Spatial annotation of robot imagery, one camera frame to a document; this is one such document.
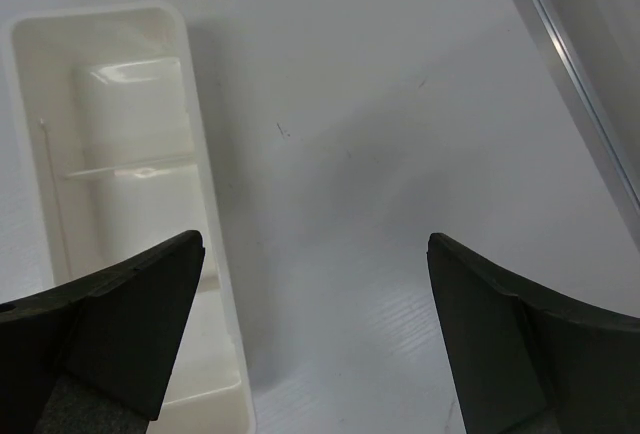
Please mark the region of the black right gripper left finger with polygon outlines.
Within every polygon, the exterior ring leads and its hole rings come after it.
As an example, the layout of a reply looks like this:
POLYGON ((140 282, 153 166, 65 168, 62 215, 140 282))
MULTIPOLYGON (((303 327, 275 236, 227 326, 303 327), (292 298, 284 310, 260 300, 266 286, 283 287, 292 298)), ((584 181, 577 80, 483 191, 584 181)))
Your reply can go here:
POLYGON ((187 230, 1 306, 4 433, 144 433, 158 419, 204 263, 187 230))

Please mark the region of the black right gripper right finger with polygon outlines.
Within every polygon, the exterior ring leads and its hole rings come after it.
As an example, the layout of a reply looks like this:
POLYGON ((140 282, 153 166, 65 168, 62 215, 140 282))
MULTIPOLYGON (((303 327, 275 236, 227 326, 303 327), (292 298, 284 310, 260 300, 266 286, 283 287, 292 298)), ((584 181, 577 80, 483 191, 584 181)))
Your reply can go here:
POLYGON ((639 321, 434 233, 427 263, 469 433, 636 433, 639 321))

